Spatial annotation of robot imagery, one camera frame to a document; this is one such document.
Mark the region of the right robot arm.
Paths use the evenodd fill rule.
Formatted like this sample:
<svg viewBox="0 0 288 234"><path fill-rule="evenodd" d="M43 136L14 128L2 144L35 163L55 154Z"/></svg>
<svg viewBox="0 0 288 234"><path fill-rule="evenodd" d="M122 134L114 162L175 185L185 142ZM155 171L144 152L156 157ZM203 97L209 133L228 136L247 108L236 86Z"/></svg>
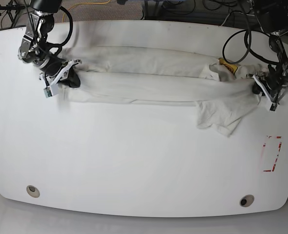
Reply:
<svg viewBox="0 0 288 234"><path fill-rule="evenodd" d="M25 35L23 36L19 48L18 57L24 63L32 63L41 70L41 77L46 86L49 81L61 77L57 83L61 83L70 88L78 88L81 85L80 79L74 70L74 64L70 64L58 55L63 46L70 40L73 33L73 18L69 11L61 6L60 0L32 0L30 7L33 13L28 13L28 23ZM69 19L69 32L65 40L61 43L50 43L47 41L48 33L55 25L54 14L59 10L64 12Z"/></svg>

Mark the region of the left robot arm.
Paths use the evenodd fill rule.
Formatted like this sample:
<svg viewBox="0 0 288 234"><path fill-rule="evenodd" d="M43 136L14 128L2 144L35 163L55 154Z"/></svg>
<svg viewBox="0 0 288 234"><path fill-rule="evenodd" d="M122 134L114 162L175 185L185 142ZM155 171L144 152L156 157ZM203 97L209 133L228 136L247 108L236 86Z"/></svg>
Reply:
<svg viewBox="0 0 288 234"><path fill-rule="evenodd" d="M255 83L252 91L256 95L265 96L268 109L275 111L280 100L288 93L288 0L249 0L248 4L258 24L250 25L243 1L237 1L247 28L243 30L246 52L235 63L242 62L248 54L252 54L268 65L267 72L253 75ZM268 37L269 47L277 55L277 61L265 59L252 50L252 31L257 28Z"/></svg>

